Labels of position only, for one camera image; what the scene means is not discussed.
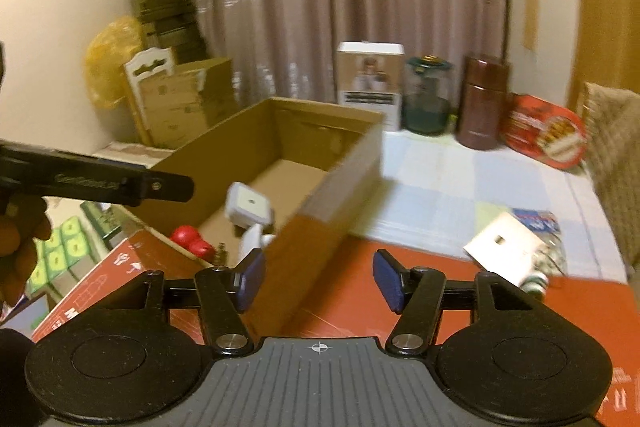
white card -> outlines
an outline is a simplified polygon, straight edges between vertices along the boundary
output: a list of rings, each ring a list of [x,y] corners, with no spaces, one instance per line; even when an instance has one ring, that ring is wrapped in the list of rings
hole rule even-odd
[[[508,212],[501,213],[465,247],[487,271],[520,286],[534,269],[535,259],[547,246]]]

brown thermos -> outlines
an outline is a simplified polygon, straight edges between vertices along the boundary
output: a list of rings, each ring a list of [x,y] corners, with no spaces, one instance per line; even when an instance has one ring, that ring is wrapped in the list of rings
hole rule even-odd
[[[497,57],[468,55],[460,90],[456,140],[471,149],[500,143],[500,122],[509,92],[510,65]]]

cardboard box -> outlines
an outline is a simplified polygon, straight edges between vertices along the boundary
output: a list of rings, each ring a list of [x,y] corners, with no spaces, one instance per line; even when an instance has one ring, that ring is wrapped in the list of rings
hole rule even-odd
[[[238,111],[229,58],[178,64],[140,81],[146,123],[154,144],[177,149]]]
[[[202,269],[175,250],[162,244],[146,230],[134,232],[122,241],[73,290],[53,308],[30,337],[38,342],[85,309],[132,280],[144,270],[163,270],[168,279],[188,279]],[[195,310],[172,310],[170,323],[203,344]]]
[[[198,227],[209,243],[226,244],[233,266],[240,239],[223,215],[226,191],[242,182],[266,195],[276,237],[265,250],[266,278],[245,317],[258,336],[277,335],[380,178],[382,120],[382,114],[351,107],[265,100],[154,167],[191,176],[191,201],[147,200],[128,211],[164,241],[180,225]]]
[[[385,114],[385,130],[399,130],[404,71],[402,45],[343,42],[335,62],[338,103],[381,111]]]
[[[27,281],[26,294],[46,291],[59,301],[97,262],[97,253],[78,216],[69,217],[51,231],[48,241],[35,240],[37,264]]]

blue gripper pad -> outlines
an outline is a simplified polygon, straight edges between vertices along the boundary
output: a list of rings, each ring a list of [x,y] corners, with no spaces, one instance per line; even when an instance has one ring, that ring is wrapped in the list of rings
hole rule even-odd
[[[380,250],[373,254],[373,279],[389,309],[394,313],[401,313],[405,305],[401,275]]]
[[[234,271],[240,275],[239,289],[236,293],[238,313],[249,309],[264,280],[264,254],[262,250],[254,248],[242,259]]]

gray ribbed plate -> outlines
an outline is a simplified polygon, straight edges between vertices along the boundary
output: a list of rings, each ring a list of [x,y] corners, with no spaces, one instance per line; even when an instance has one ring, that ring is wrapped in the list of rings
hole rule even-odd
[[[49,419],[45,427],[65,423]],[[453,403],[423,364],[372,338],[266,339],[215,363],[201,386],[141,427],[490,427]],[[580,427],[596,423],[578,423]]]

